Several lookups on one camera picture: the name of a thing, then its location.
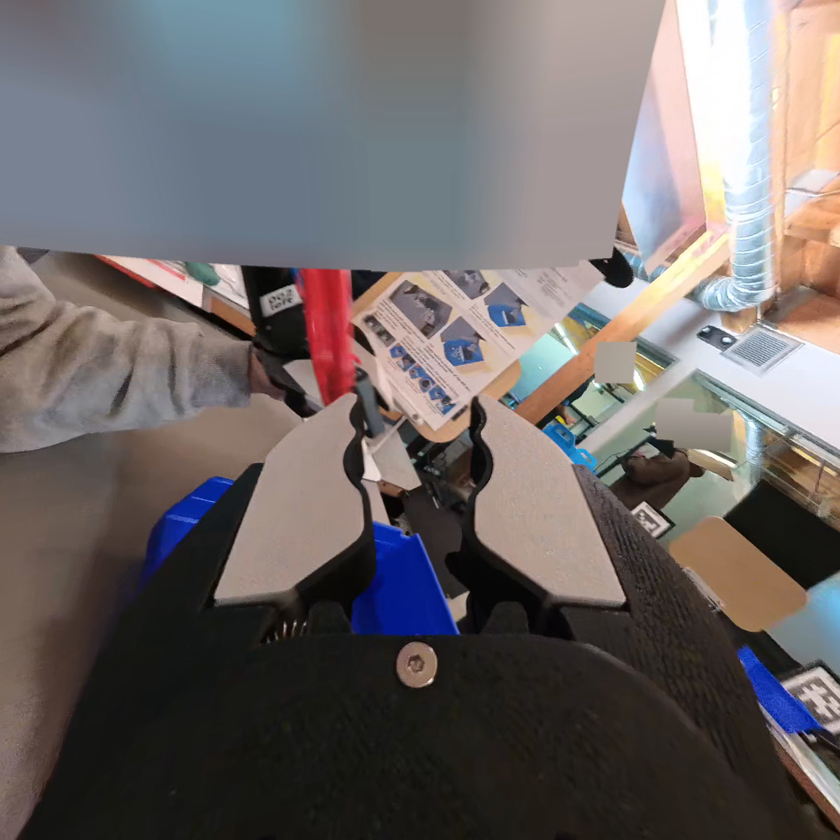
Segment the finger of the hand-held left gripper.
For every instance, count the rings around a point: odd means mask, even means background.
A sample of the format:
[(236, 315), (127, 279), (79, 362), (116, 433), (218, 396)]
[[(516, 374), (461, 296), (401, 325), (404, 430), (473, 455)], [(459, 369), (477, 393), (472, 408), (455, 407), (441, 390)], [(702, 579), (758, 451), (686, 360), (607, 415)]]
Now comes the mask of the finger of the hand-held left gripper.
[(400, 432), (405, 421), (386, 425), (383, 434), (363, 437), (363, 480), (374, 482), (390, 494), (410, 494), (422, 486)]
[(292, 411), (321, 411), (323, 401), (310, 359), (291, 360), (281, 366), (286, 377), (297, 386), (288, 387), (286, 404)]

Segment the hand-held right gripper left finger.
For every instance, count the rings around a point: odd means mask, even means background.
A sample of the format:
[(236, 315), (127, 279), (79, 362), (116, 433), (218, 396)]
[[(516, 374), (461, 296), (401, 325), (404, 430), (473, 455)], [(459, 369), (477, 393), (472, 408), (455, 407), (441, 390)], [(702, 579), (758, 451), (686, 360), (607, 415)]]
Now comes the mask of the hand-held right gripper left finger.
[(351, 393), (270, 450), (216, 584), (216, 606), (353, 606), (376, 571), (363, 436), (363, 403)]

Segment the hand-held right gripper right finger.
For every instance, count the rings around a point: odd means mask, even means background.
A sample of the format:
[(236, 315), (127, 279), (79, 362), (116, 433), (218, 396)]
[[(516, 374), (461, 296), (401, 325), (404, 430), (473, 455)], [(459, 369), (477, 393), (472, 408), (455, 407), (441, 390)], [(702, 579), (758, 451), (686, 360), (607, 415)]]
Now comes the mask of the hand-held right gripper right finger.
[(540, 607), (623, 609), (623, 586), (575, 464), (510, 408), (479, 395), (470, 434), (477, 457), (469, 551)]

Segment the black network switch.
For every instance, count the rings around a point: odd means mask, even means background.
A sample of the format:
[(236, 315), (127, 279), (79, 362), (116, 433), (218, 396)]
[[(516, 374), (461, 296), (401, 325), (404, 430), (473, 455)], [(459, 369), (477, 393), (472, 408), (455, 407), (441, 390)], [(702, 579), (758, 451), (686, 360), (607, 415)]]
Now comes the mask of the black network switch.
[(385, 433), (380, 395), (371, 376), (359, 365), (354, 370), (354, 391), (362, 407), (366, 436), (370, 439), (379, 438)]

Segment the blue plastic bin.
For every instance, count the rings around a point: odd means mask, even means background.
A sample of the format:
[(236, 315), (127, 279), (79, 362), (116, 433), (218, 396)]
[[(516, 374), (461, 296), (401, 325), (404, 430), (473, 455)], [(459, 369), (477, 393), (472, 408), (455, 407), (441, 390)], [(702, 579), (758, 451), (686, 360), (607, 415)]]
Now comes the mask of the blue plastic bin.
[[(218, 476), (207, 479), (161, 516), (150, 531), (136, 592), (233, 484)], [(377, 572), (353, 604), (353, 630), (360, 635), (459, 635), (421, 538), (376, 521), (374, 542)]]

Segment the person's left forearm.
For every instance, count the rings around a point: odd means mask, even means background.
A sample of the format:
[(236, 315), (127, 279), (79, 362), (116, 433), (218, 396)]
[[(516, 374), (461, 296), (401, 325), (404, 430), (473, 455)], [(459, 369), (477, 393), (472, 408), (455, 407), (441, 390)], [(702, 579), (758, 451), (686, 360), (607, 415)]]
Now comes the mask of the person's left forearm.
[(1, 253), (3, 454), (249, 405), (249, 343), (59, 301), (15, 248)]

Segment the grey desk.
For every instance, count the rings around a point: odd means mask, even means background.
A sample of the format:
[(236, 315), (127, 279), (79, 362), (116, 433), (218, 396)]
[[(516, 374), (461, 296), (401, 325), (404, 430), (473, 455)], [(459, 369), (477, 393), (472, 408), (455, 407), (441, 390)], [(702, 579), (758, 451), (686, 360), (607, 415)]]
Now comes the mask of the grey desk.
[[(95, 257), (13, 248), (59, 301), (249, 343)], [(206, 478), (237, 477), (296, 425), (282, 402), (252, 395), (247, 407), (2, 453), (2, 838), (17, 837), (44, 788), (160, 515)]]

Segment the person's left hand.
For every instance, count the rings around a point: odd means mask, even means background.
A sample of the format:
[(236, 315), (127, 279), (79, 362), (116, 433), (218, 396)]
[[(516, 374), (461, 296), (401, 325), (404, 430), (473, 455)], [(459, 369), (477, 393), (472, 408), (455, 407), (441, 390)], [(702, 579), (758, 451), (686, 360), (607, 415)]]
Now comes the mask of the person's left hand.
[(286, 401), (286, 391), (272, 382), (254, 345), (248, 351), (248, 388), (252, 396), (263, 395), (281, 403)]

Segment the printed marker tag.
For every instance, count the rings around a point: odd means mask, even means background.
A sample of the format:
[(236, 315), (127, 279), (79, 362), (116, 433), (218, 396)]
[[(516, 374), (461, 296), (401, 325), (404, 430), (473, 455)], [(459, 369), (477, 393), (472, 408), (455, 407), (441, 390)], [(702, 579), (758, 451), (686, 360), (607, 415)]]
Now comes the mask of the printed marker tag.
[(645, 501), (638, 503), (631, 515), (653, 539), (661, 539), (676, 526), (662, 511)]
[(810, 711), (819, 725), (839, 735), (839, 678), (822, 661), (815, 661), (781, 682)]

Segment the printed instruction sheet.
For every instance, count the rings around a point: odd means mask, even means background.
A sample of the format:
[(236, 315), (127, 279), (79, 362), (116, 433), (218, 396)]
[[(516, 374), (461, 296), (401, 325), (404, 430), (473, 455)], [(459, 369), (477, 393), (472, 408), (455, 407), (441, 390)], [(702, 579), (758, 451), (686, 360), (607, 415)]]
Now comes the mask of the printed instruction sheet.
[(433, 435), (603, 280), (589, 262), (395, 272), (353, 304), (389, 409)]

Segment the beige rounded board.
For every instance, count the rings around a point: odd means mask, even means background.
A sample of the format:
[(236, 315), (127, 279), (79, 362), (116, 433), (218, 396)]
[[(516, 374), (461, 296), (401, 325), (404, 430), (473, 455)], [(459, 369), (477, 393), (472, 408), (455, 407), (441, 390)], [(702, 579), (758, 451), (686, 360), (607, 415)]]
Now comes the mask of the beige rounded board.
[(745, 632), (768, 631), (808, 605), (807, 590), (722, 518), (704, 518), (668, 552)]

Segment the black pillar panel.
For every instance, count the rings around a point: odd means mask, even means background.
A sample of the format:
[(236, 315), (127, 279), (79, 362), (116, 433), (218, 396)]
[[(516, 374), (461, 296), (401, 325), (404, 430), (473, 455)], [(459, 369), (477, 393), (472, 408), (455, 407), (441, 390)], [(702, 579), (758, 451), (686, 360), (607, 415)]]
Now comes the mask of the black pillar panel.
[(723, 519), (805, 590), (839, 572), (839, 532), (765, 480)]

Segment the wall vent grille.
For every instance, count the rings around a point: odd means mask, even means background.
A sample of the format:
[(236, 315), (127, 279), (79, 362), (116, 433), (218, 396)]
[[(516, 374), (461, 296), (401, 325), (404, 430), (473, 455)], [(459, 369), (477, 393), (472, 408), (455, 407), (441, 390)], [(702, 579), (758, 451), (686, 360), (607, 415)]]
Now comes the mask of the wall vent grille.
[(721, 351), (731, 364), (757, 376), (764, 376), (804, 346), (802, 341), (760, 325), (740, 335)]

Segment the large silver duct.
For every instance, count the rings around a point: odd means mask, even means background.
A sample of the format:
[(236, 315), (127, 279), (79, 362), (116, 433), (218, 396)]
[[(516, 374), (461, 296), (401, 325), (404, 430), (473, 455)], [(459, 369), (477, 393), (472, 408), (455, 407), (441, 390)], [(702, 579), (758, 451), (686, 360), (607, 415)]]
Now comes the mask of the large silver duct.
[(716, 151), (731, 274), (708, 278), (695, 298), (712, 312), (758, 308), (774, 295), (774, 4), (708, 2)]

